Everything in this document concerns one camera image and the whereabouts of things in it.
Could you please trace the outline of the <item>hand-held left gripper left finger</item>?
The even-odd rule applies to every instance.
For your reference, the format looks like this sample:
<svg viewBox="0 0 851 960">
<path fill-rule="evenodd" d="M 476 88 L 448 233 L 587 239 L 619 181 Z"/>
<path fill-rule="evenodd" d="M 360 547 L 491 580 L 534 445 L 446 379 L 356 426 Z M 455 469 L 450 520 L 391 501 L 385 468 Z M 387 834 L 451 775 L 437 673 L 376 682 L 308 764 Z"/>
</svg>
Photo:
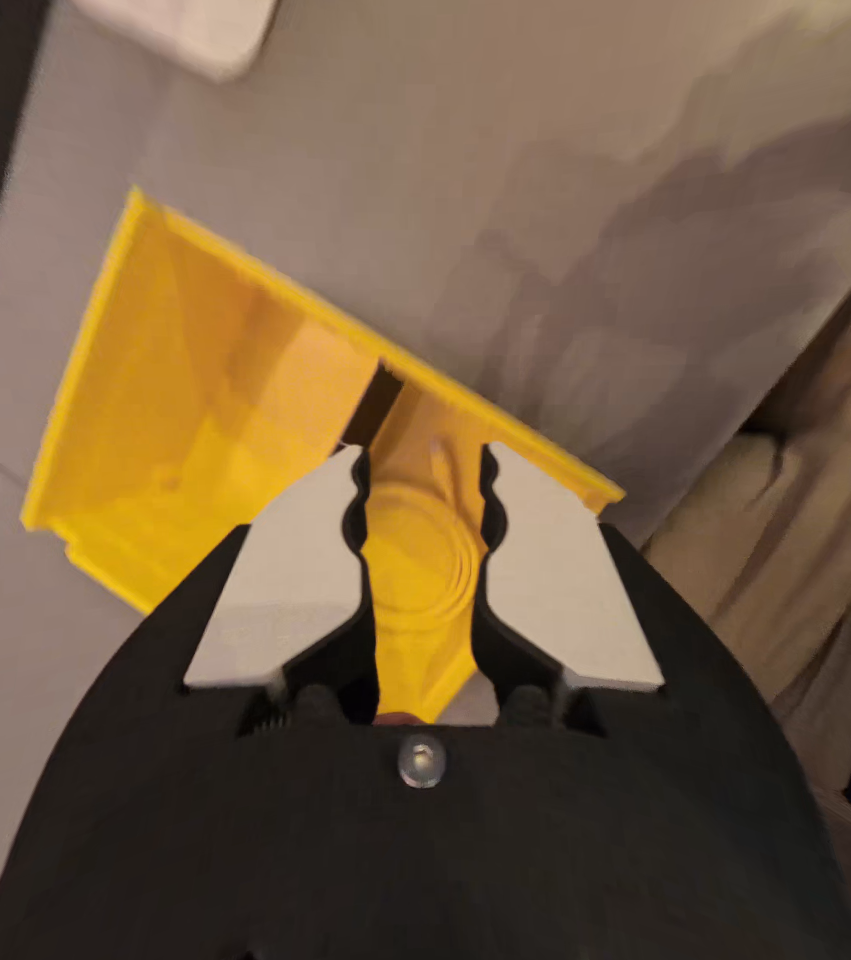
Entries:
<svg viewBox="0 0 851 960">
<path fill-rule="evenodd" d="M 350 721 L 380 703 L 363 547 L 369 453 L 343 446 L 251 522 L 183 676 L 187 690 L 264 690 L 277 710 L 322 687 Z"/>
</svg>

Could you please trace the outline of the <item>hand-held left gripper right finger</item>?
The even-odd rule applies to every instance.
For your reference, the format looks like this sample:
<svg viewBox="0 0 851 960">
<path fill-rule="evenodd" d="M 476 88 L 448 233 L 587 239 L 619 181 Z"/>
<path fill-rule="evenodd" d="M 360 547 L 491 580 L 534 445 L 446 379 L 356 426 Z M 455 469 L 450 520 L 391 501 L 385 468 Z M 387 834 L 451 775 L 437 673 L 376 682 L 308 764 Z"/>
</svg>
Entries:
<svg viewBox="0 0 851 960">
<path fill-rule="evenodd" d="M 471 654 L 500 714 L 519 689 L 569 716 L 584 691 L 652 694 L 665 678 L 597 515 L 502 441 L 483 446 Z"/>
</svg>

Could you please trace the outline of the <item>yellow plastic cable bin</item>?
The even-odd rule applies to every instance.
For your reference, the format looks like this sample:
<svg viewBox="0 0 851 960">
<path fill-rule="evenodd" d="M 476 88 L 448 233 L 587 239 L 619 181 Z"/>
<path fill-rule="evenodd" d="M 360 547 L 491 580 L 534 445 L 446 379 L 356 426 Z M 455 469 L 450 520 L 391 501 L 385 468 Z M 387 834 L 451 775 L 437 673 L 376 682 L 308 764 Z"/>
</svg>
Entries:
<svg viewBox="0 0 851 960">
<path fill-rule="evenodd" d="M 599 515 L 624 490 L 317 294 L 132 187 L 21 520 L 150 614 L 235 527 L 335 453 L 379 362 L 404 382 L 368 448 L 363 552 L 381 714 L 437 720 L 478 671 L 483 447 Z"/>
</svg>

